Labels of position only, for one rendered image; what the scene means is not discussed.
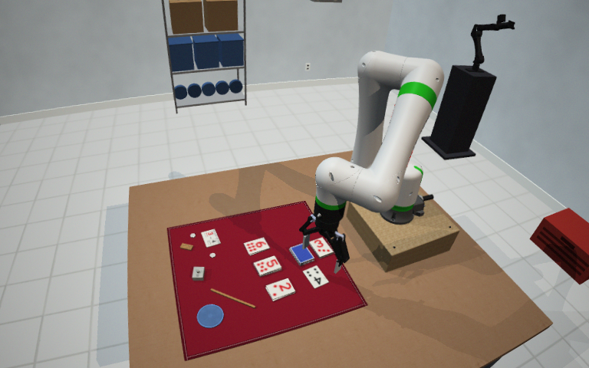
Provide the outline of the red card cloth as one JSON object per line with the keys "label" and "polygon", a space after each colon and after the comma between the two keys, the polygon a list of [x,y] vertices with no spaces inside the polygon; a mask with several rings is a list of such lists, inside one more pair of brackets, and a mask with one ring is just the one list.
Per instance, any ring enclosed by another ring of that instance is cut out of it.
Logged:
{"label": "red card cloth", "polygon": [[231,344],[231,345],[228,345],[228,346],[225,346],[225,347],[220,347],[220,348],[217,348],[217,349],[214,349],[214,350],[209,350],[209,351],[206,351],[206,352],[197,353],[197,354],[188,356],[187,349],[186,349],[186,340],[185,340],[185,335],[184,335],[184,329],[183,329],[182,315],[181,315],[181,310],[180,310],[180,305],[179,305],[179,295],[178,295],[178,289],[177,289],[177,283],[176,283],[176,272],[175,272],[175,266],[174,266],[174,260],[173,260],[173,249],[172,249],[170,229],[181,228],[181,227],[185,227],[185,226],[189,226],[189,225],[201,224],[201,223],[205,223],[205,222],[212,222],[212,221],[216,221],[216,220],[220,220],[220,219],[227,219],[227,218],[236,217],[236,216],[240,216],[240,215],[247,215],[247,214],[251,214],[251,213],[255,213],[255,212],[262,212],[262,211],[266,211],[266,210],[270,210],[270,209],[277,209],[277,208],[281,208],[281,207],[285,207],[285,206],[290,206],[290,205],[296,205],[296,204],[300,204],[300,203],[304,203],[305,206],[307,207],[308,211],[310,212],[310,214],[311,215],[313,214],[312,211],[310,210],[310,208],[308,207],[308,204],[306,203],[306,201],[302,201],[302,202],[295,202],[295,203],[291,203],[291,204],[287,204],[287,205],[280,205],[280,206],[275,206],[275,207],[271,207],[271,208],[267,208],[267,209],[260,209],[260,210],[256,210],[256,211],[252,211],[252,212],[245,212],[245,213],[241,213],[241,214],[237,214],[237,215],[230,215],[230,216],[226,216],[226,217],[214,218],[214,219],[210,219],[210,220],[206,220],[206,221],[194,222],[194,223],[190,223],[190,224],[186,224],[186,225],[179,225],[179,226],[174,226],[174,227],[167,228],[167,235],[168,235],[168,242],[169,242],[169,254],[170,254],[171,268],[172,268],[172,274],[173,274],[173,286],[174,286],[174,291],[175,291],[176,308],[177,308],[177,314],[178,314],[178,319],[179,319],[180,335],[181,335],[181,340],[182,340],[182,345],[183,345],[184,360],[191,360],[191,359],[194,359],[194,358],[197,358],[197,357],[202,357],[202,356],[205,356],[205,355],[208,355],[208,354],[211,354],[211,353],[216,353],[216,352],[219,352],[219,351],[231,349],[233,347],[238,347],[238,346],[241,346],[241,345],[244,345],[244,344],[247,344],[247,343],[255,342],[257,340],[262,340],[262,339],[265,339],[265,338],[268,338],[268,337],[273,337],[275,335],[282,334],[282,333],[288,332],[290,330],[295,330],[295,329],[298,329],[300,327],[305,327],[307,325],[314,324],[314,323],[317,323],[319,321],[326,320],[328,318],[335,317],[337,315],[344,314],[344,313],[347,313],[349,311],[353,311],[353,310],[356,310],[358,308],[361,308],[361,307],[364,307],[364,306],[367,306],[368,305],[367,302],[364,300],[364,297],[360,293],[359,289],[357,288],[356,284],[354,283],[353,279],[349,275],[347,269],[344,267],[344,264],[342,264],[341,267],[344,269],[344,272],[346,273],[346,275],[348,276],[350,282],[354,286],[354,289],[358,293],[360,299],[363,301],[363,304],[357,305],[355,307],[348,308],[346,310],[339,311],[339,312],[334,313],[334,314],[327,315],[325,317],[321,317],[321,318],[318,318],[318,319],[315,319],[315,320],[311,320],[311,321],[308,321],[308,322],[303,323],[303,324],[299,324],[299,325],[296,325],[296,326],[293,326],[293,327],[289,327],[289,328],[286,328],[284,330],[279,330],[279,331],[276,331],[276,332],[273,332],[273,333],[269,333],[269,334],[266,334],[266,335],[263,335],[263,336],[260,336],[260,337],[252,338],[250,340],[245,340],[245,341],[242,341],[242,342],[239,342],[239,343],[234,343],[234,344]]}
{"label": "red card cloth", "polygon": [[[299,266],[289,248],[303,243],[299,228],[310,212],[304,203],[170,229],[179,305],[188,356],[225,347],[306,323],[363,304],[334,254]],[[221,244],[206,247],[201,232],[216,230]],[[195,234],[195,238],[190,235]],[[265,238],[270,249],[249,255],[244,243]],[[181,244],[193,245],[192,251]],[[214,258],[210,257],[215,253]],[[254,262],[275,256],[281,271],[259,277]],[[329,283],[313,288],[302,271],[318,266]],[[205,267],[203,281],[193,281],[194,267]],[[295,294],[272,301],[266,285],[288,278]],[[231,300],[211,289],[252,304]],[[220,325],[202,327],[199,310],[222,308]]]}

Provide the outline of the blue round disc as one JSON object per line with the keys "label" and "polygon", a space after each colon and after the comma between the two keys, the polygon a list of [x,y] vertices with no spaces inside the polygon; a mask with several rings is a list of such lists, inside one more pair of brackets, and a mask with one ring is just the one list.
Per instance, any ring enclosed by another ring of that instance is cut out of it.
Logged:
{"label": "blue round disc", "polygon": [[199,324],[205,328],[217,327],[221,324],[223,317],[222,308],[215,304],[208,304],[202,307],[197,314]]}

